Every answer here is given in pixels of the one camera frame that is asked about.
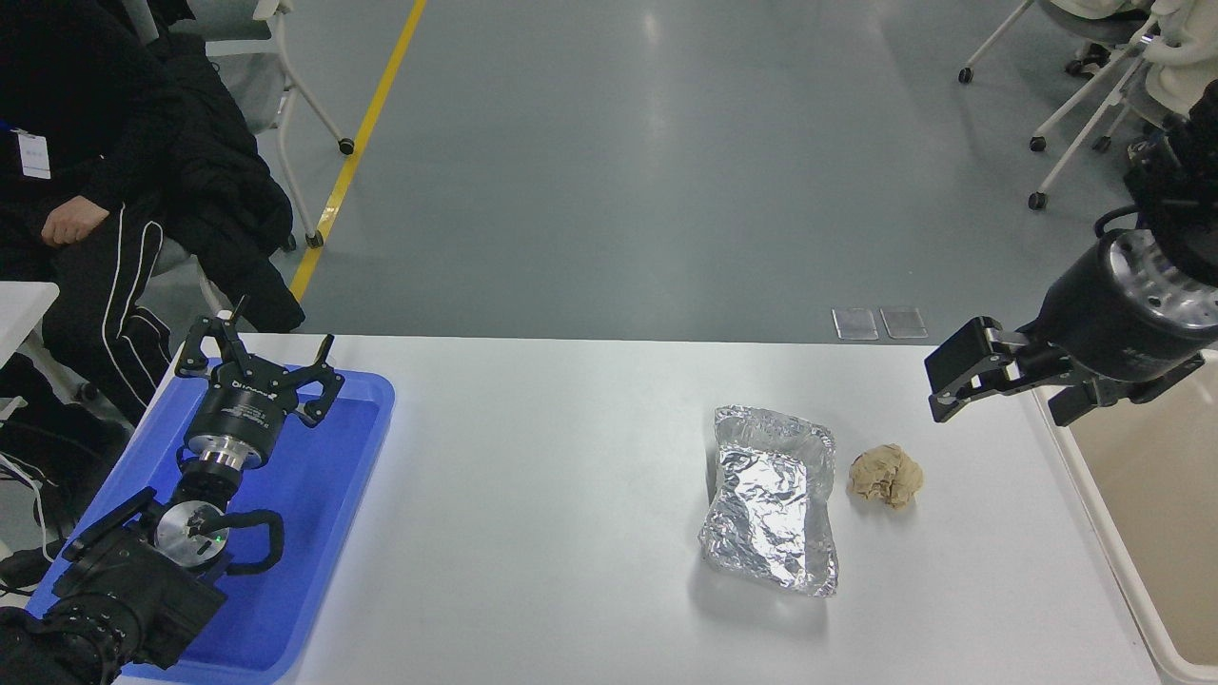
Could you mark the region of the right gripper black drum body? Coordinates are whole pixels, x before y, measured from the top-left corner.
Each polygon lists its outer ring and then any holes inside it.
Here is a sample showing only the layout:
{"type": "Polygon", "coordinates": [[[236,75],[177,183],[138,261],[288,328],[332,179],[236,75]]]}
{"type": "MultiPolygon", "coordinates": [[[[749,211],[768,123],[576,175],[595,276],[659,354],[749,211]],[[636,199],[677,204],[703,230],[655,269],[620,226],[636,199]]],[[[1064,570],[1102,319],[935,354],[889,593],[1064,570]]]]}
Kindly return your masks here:
{"type": "Polygon", "coordinates": [[[1153,236],[1104,236],[1049,286],[1044,342],[1114,382],[1152,382],[1207,347],[1207,285],[1153,236]]]}

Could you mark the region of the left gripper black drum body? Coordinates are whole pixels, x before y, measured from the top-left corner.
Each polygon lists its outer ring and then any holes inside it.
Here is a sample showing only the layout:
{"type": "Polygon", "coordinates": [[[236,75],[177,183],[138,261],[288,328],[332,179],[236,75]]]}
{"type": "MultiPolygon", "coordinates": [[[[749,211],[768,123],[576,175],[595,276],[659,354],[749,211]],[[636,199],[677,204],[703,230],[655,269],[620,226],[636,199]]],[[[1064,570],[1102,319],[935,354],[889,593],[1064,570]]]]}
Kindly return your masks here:
{"type": "Polygon", "coordinates": [[[213,367],[208,388],[186,430],[186,446],[203,455],[207,449],[240,442],[245,456],[270,457],[287,413],[298,403],[297,391],[280,378],[248,378],[240,371],[213,367]]]}

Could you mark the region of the person's hand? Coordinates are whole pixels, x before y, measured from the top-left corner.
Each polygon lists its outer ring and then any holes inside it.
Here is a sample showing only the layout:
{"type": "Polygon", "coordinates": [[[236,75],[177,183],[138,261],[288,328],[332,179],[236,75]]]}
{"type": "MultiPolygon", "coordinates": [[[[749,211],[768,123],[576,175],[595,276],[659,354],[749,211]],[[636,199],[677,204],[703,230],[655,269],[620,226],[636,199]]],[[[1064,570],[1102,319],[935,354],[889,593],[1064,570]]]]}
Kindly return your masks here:
{"type": "Polygon", "coordinates": [[[83,243],[108,219],[108,208],[100,207],[88,197],[72,196],[48,213],[40,230],[41,243],[51,247],[83,243]]]}

